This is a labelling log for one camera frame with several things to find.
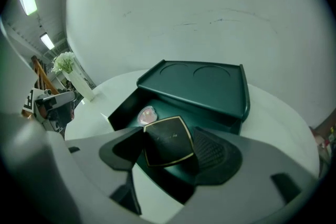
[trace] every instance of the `gold trim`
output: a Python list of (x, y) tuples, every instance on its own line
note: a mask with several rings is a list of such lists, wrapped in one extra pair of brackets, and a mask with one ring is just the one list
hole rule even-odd
[[(152, 123), (150, 123), (150, 124), (147, 124), (147, 125), (145, 125), (144, 128), (143, 128), (143, 132), (144, 132), (144, 133), (146, 132), (146, 127), (148, 127), (148, 126), (151, 126), (151, 125), (153, 125), (153, 124), (155, 124), (155, 123), (158, 123), (158, 122), (171, 120), (171, 119), (180, 119), (180, 121), (182, 122), (182, 124), (183, 124), (185, 130), (187, 131), (187, 134), (188, 134), (188, 137), (189, 137), (189, 140), (190, 140), (190, 143), (191, 143), (191, 147), (192, 147), (192, 149), (194, 150), (194, 143), (193, 143), (193, 140), (191, 139), (190, 132), (189, 132), (187, 126), (185, 125), (184, 121), (182, 120), (182, 118), (181, 118), (180, 116), (174, 116), (174, 117), (170, 117), (170, 118), (162, 119), (162, 120), (159, 120), (159, 121), (154, 121), (154, 122), (152, 122)], [(169, 166), (169, 165), (172, 165), (172, 164), (174, 164), (174, 163), (181, 162), (181, 161), (183, 161), (183, 160), (185, 160), (185, 159), (187, 159), (187, 158), (189, 158), (189, 157), (191, 157), (191, 156), (194, 155), (194, 153), (192, 152), (192, 153), (190, 153), (189, 155), (187, 155), (187, 156), (185, 156), (185, 157), (183, 157), (183, 158), (181, 158), (181, 159), (178, 159), (178, 160), (176, 160), (176, 161), (170, 162), (170, 163), (166, 163), (166, 164), (158, 164), (158, 165), (150, 165), (150, 164), (149, 164), (149, 161), (148, 161), (148, 159), (147, 159), (147, 152), (146, 152), (146, 149), (144, 148), (143, 151), (144, 151), (144, 153), (145, 153), (145, 159), (146, 159), (146, 162), (147, 162), (147, 166), (148, 166), (148, 167)]]

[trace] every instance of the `white flower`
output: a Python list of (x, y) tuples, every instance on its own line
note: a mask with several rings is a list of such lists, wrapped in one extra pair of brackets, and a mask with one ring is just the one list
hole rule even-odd
[(58, 72), (64, 70), (66, 73), (72, 72), (72, 67), (75, 63), (75, 55), (73, 52), (67, 51), (63, 54), (60, 54), (57, 58), (54, 59), (54, 67), (52, 70)]

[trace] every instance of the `ceiling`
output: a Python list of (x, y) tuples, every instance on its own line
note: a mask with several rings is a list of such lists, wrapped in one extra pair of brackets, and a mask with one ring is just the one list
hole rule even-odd
[[(45, 63), (61, 52), (69, 50), (65, 28), (65, 0), (35, 0), (37, 11), (27, 16), (19, 0), (8, 0), (2, 21), (17, 51), (28, 61), (33, 55)], [(42, 43), (40, 36), (47, 33), (55, 48), (52, 51)]]

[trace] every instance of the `white curved wall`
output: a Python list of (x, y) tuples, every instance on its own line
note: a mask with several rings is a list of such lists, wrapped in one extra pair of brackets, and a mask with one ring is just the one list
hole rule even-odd
[(336, 106), (329, 12), (324, 0), (67, 0), (66, 28), (96, 84), (162, 59), (242, 63), (316, 125)]

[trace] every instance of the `white table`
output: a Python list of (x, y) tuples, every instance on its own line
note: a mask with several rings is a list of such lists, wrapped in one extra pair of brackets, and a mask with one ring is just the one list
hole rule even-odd
[[(91, 101), (83, 100), (65, 131), (65, 140), (85, 138), (113, 131), (108, 116), (137, 88), (136, 80), (147, 70), (122, 74), (97, 86)], [(318, 178), (319, 157), (315, 140), (301, 116), (275, 96), (248, 85), (251, 108), (240, 135), (259, 140), (283, 151)], [(165, 223), (183, 208), (137, 165), (133, 179), (142, 218)]]

